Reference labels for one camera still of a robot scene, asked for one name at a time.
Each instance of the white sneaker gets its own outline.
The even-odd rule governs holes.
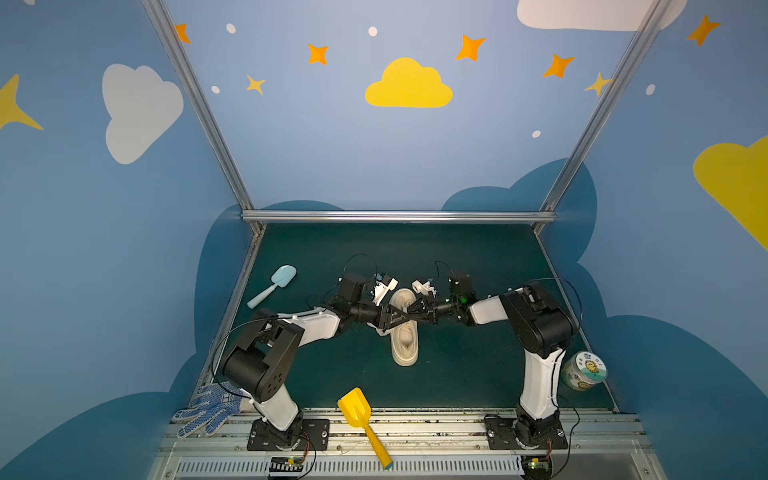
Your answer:
[[[416,301],[416,295],[407,288],[401,288],[392,294],[390,305],[405,310]],[[419,358],[419,330],[415,320],[402,323],[390,331],[392,339],[392,357],[400,366],[410,366]]]

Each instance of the light blue shovel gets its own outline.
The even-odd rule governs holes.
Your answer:
[[[296,267],[291,265],[283,265],[277,271],[274,275],[272,275],[272,286],[264,290],[262,293],[259,293],[256,295],[253,299],[251,299],[250,302],[248,302],[248,308],[252,309],[259,303],[261,303],[262,300],[267,298],[270,293],[275,291],[276,287],[285,287],[285,285],[288,284],[289,281],[291,281],[296,276]]]

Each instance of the glove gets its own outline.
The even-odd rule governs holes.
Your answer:
[[[192,408],[179,410],[174,415],[174,420],[189,420],[189,423],[176,434],[178,438],[188,437],[203,425],[205,425],[205,435],[213,435],[232,415],[256,411],[248,398],[232,395],[221,388],[222,385],[230,392],[240,392],[240,389],[230,382],[224,382],[221,385],[211,383],[197,389],[190,402]]]

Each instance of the green mat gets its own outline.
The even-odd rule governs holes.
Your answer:
[[[436,278],[434,262],[442,260],[472,276],[478,298],[552,275],[525,225],[271,224],[234,324],[250,319],[253,311],[245,303],[270,285],[279,266],[294,265],[298,273],[260,307],[300,312],[336,285],[344,263],[355,253],[370,255],[379,272],[399,281],[398,287]],[[448,269],[440,268],[436,286],[445,295]],[[356,257],[347,272],[368,277],[372,261]],[[565,359],[583,349],[578,337]],[[286,386],[302,407],[335,407],[345,393],[360,387],[375,407],[511,408],[522,392],[524,364],[523,349],[508,322],[467,327],[448,318],[436,326],[420,323],[419,360],[409,367],[394,362],[389,337],[358,324],[336,338],[303,346]],[[558,391],[576,408],[613,408],[603,385],[575,392],[561,383]]]

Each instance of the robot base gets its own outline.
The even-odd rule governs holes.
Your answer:
[[[261,419],[256,420],[250,427],[246,448],[251,452],[302,451],[306,446],[306,440],[303,437],[303,434],[306,433],[310,436],[310,442],[312,442],[310,450],[314,448],[320,452],[328,449],[328,427],[330,422],[327,419],[299,418],[297,420],[298,422],[295,422],[297,425],[291,425],[285,432],[275,429]],[[295,435],[287,435],[291,431],[294,431]]]
[[[552,422],[550,429],[531,436],[525,421],[518,417],[500,418],[496,415],[486,415],[485,423],[488,447],[491,450],[549,450],[549,441],[553,450],[565,450],[568,448],[568,440],[565,438],[563,425],[559,419]]]

